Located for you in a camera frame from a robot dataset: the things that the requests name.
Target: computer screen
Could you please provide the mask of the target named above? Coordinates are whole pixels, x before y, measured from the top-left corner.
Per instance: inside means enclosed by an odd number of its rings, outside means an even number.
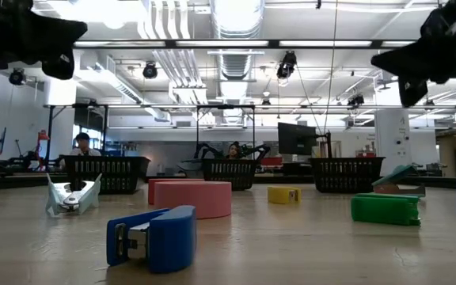
[[[316,128],[291,123],[278,123],[279,153],[311,155],[317,145]]]

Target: pink foam cylinder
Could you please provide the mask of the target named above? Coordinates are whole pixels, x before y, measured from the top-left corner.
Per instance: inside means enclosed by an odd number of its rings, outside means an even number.
[[[147,192],[147,203],[149,205],[154,205],[154,190],[157,182],[166,182],[166,181],[203,181],[203,179],[193,179],[193,178],[156,178],[149,179],[149,191]]]
[[[157,208],[180,205],[196,207],[198,219],[231,214],[231,183],[218,181],[174,181],[156,183],[154,202]]]

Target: woman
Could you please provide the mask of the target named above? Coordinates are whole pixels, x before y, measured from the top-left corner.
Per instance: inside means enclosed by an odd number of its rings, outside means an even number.
[[[238,142],[234,142],[230,144],[230,148],[228,149],[228,155],[226,158],[228,159],[240,159],[241,155],[241,147]]]

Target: man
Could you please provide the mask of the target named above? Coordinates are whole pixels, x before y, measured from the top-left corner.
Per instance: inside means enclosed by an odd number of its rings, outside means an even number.
[[[90,137],[86,133],[80,133],[75,137],[75,140],[78,143],[78,148],[73,149],[70,152],[70,155],[82,155],[82,156],[101,156],[101,153],[97,150],[92,150],[89,148]],[[66,163],[64,159],[60,162],[61,168],[65,169]]]

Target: person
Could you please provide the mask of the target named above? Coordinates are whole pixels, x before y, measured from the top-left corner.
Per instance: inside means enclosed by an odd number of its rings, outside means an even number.
[[[81,156],[101,156],[101,153],[98,150],[93,150],[89,148],[89,141],[91,138],[86,133],[79,133],[75,140],[77,141],[78,148],[73,149],[70,152],[70,155],[81,155]],[[66,162],[64,159],[60,162],[61,168],[66,168]]]
[[[226,158],[228,159],[239,159],[241,154],[241,147],[238,142],[234,142],[230,144],[230,148],[228,149],[228,155]]]

